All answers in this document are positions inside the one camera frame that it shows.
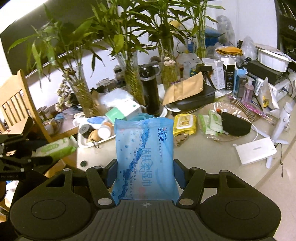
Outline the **black thermos bottle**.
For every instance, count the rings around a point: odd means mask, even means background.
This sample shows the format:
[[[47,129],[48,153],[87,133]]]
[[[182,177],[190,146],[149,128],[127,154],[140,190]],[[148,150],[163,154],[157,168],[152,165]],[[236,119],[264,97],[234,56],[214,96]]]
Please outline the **black thermos bottle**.
[[[160,74],[158,64],[147,63],[139,67],[139,79],[142,82],[144,91],[145,107],[148,114],[159,117],[161,107],[157,85],[157,76]]]

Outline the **brown burlap pouch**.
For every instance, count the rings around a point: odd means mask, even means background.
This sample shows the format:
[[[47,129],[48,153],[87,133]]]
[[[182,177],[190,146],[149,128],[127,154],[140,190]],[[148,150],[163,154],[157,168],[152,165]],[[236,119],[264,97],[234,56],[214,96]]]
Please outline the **brown burlap pouch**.
[[[174,137],[174,147],[181,146],[187,139],[189,138],[189,134],[182,133]]]

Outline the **teal mesh bath loofah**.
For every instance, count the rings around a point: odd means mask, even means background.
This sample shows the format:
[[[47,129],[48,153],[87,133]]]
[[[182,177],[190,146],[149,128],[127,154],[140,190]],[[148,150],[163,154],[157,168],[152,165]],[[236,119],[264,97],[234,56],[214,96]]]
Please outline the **teal mesh bath loofah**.
[[[148,113],[138,113],[136,116],[132,117],[129,121],[142,121],[142,120],[147,120],[149,118],[154,118],[154,115],[148,114]]]

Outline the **glass plate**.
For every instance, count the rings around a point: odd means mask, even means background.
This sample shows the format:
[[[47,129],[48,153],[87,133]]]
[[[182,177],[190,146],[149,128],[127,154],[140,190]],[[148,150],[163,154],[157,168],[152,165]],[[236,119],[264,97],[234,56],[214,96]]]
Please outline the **glass plate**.
[[[243,105],[238,103],[213,102],[197,111],[199,129],[207,137],[219,142],[230,142],[255,132],[256,118]]]

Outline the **white serving tray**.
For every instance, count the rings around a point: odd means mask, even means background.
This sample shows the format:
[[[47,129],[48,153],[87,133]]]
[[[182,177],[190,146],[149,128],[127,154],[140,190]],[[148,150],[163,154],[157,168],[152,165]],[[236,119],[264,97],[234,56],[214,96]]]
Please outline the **white serving tray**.
[[[115,138],[114,124],[105,116],[79,118],[77,143],[81,148],[95,147]]]

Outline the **black product box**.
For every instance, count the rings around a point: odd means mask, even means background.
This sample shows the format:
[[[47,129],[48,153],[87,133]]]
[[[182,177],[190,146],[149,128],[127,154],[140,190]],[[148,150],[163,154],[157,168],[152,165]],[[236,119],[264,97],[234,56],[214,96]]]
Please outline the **black product box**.
[[[235,75],[235,65],[228,64],[225,67],[225,89],[233,90],[234,89],[234,75]]]

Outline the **green white tissue box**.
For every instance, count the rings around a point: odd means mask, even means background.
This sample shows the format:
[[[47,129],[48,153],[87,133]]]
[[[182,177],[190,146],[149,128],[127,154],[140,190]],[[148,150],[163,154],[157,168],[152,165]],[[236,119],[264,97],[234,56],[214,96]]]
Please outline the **green white tissue box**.
[[[114,123],[116,119],[131,120],[139,113],[142,113],[142,108],[137,102],[132,99],[119,99],[111,106],[105,116],[111,123]]]

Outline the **white power bank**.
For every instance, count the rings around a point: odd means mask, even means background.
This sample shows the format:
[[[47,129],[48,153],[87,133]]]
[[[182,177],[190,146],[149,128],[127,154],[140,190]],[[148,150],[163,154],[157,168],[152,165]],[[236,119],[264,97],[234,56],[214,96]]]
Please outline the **white power bank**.
[[[277,153],[270,137],[238,145],[235,149],[242,165],[267,159]]]

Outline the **blue wet wipes pack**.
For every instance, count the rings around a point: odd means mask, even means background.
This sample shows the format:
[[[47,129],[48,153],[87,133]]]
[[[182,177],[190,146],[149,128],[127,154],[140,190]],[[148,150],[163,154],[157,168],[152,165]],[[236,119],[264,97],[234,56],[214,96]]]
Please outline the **blue wet wipes pack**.
[[[116,203],[178,200],[173,127],[169,118],[115,120],[117,176],[112,197]]]

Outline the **pink hand soap bottle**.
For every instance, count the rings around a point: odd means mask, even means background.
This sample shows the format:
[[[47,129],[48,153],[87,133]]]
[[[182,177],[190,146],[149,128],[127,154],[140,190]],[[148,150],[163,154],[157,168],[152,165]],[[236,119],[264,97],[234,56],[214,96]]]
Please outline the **pink hand soap bottle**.
[[[250,102],[253,96],[254,86],[253,79],[251,77],[247,78],[247,82],[244,85],[244,93],[242,97],[243,102]]]

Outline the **green white wipes sachet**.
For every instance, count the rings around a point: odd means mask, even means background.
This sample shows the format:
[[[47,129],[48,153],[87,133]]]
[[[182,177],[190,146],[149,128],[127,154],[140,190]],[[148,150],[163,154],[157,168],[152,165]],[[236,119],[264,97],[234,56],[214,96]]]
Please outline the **green white wipes sachet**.
[[[198,118],[204,134],[217,136],[223,132],[222,117],[214,110],[209,110],[208,114],[199,114]]]

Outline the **yellow wet wipes pack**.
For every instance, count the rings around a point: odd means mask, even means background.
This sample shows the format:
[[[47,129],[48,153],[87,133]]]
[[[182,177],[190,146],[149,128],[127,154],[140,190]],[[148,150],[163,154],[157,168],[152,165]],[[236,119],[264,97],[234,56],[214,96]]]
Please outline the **yellow wet wipes pack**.
[[[174,137],[181,134],[193,135],[197,130],[197,118],[193,114],[178,114],[174,118]]]

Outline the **white product box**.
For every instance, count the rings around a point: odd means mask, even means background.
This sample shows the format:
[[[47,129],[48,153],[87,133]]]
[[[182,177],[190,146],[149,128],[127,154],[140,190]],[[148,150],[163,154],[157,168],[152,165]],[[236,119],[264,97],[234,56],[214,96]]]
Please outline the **white product box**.
[[[214,60],[211,58],[203,58],[202,61],[206,66],[212,67],[212,74],[210,75],[211,80],[214,84],[214,87],[217,90],[225,88],[225,79],[224,79],[224,62],[222,60]]]

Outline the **wooden chair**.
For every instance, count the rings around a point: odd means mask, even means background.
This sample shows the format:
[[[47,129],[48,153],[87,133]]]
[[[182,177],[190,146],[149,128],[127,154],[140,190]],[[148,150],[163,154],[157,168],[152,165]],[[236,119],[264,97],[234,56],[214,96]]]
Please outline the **wooden chair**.
[[[27,148],[32,154],[36,152],[36,149],[54,142],[43,127],[22,70],[19,70],[16,75],[12,75],[1,86],[1,112],[9,127],[8,130],[1,127],[1,137],[7,135],[8,137],[14,137],[22,141],[26,140],[27,136],[23,131],[14,133],[12,132],[12,127],[18,126],[22,121],[30,121],[35,123],[37,135],[39,136],[39,139],[35,142],[38,146],[33,147],[30,144]]]

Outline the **black sponge pad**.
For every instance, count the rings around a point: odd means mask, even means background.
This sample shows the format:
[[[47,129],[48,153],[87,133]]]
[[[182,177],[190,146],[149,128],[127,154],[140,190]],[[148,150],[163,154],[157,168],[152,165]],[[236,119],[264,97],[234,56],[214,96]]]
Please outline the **black sponge pad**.
[[[238,118],[230,113],[222,113],[223,130],[234,137],[248,135],[251,130],[251,123],[242,118]]]

